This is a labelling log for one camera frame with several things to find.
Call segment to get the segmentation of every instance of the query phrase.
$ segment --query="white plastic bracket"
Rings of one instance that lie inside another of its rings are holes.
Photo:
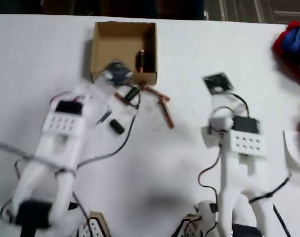
[[[270,192],[266,178],[266,146],[263,136],[230,130],[221,147],[221,190],[219,193],[218,230],[221,237],[231,237],[232,211],[237,198],[249,200]],[[257,228],[265,237],[275,237],[273,203],[265,198],[251,204]]]

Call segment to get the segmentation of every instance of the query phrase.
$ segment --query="brown cardboard box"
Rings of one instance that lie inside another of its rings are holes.
[[[100,72],[114,60],[120,60],[133,72],[132,83],[156,84],[157,78],[157,37],[155,23],[96,22],[90,72],[96,79]],[[136,56],[140,50],[151,55],[152,68],[139,73]]]

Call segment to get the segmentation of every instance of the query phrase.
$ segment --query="copper standoff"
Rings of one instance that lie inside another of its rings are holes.
[[[164,115],[165,115],[165,120],[166,122],[168,123],[169,125],[169,128],[170,129],[173,129],[175,127],[174,125],[174,122],[173,122],[173,119],[171,118],[171,114],[170,114],[170,111],[166,105],[166,102],[165,102],[165,98],[164,97],[160,97],[159,99],[159,104],[162,106],[163,108],[163,112],[164,112]]]
[[[158,97],[163,97],[166,101],[169,101],[169,100],[171,99],[171,98],[168,97],[167,95],[162,94],[162,93],[158,92],[157,90],[155,90],[155,89],[149,87],[147,84],[141,84],[141,85],[140,85],[140,89],[141,89],[141,90],[147,90],[147,91],[149,91],[150,93],[157,95]]]
[[[116,92],[114,96],[119,99],[121,102],[123,102],[125,105],[131,105],[132,107],[136,108],[135,105],[133,105],[130,101],[126,100],[121,94]]]

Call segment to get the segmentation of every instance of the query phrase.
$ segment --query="black component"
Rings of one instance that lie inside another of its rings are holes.
[[[16,224],[20,225],[21,237],[34,237],[37,229],[50,227],[48,214],[52,204],[37,200],[27,200],[19,206]]]
[[[67,210],[74,210],[75,208],[78,208],[79,205],[76,202],[70,202],[69,208]]]
[[[232,224],[232,237],[262,237],[261,232],[256,227]]]
[[[123,132],[125,131],[124,127],[122,127],[121,124],[115,119],[111,120],[109,124],[119,135],[123,134]]]
[[[219,73],[204,78],[211,95],[224,94],[233,90],[233,85],[225,73]]]
[[[109,63],[105,70],[111,74],[112,78],[109,79],[109,82],[113,85],[126,84],[132,76],[130,69],[121,61]]]
[[[218,212],[218,205],[217,205],[217,203],[210,203],[209,207],[210,207],[210,210],[211,210],[212,213]]]
[[[82,115],[83,105],[77,101],[63,101],[61,100],[57,105],[55,111],[62,113],[69,113],[74,115]]]
[[[106,120],[106,118],[108,118],[110,115],[111,115],[112,111],[111,110],[108,110],[101,118],[100,120],[98,120],[95,124],[95,126],[97,124],[99,124],[100,122],[104,122]]]
[[[131,101],[139,92],[140,89],[138,87],[133,87],[125,96],[125,99]]]
[[[235,116],[233,118],[233,130],[259,134],[258,121],[255,118]]]

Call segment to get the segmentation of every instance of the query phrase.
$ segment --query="red cloth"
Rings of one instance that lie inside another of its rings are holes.
[[[299,28],[299,27],[300,27],[300,22],[298,22],[298,21],[291,21],[289,23],[289,25],[287,26],[286,31],[284,31],[283,33],[281,33],[280,36],[275,41],[275,43],[273,45],[273,50],[275,51],[275,53],[278,56],[280,56],[281,58],[284,59],[285,63],[288,65],[288,67],[300,78],[300,71],[298,70],[297,66],[295,64],[293,64],[291,61],[287,60],[287,58],[285,58],[285,54],[284,54],[284,51],[282,49],[282,43],[283,43],[283,40],[285,38],[285,35],[289,31],[291,31],[292,29]]]

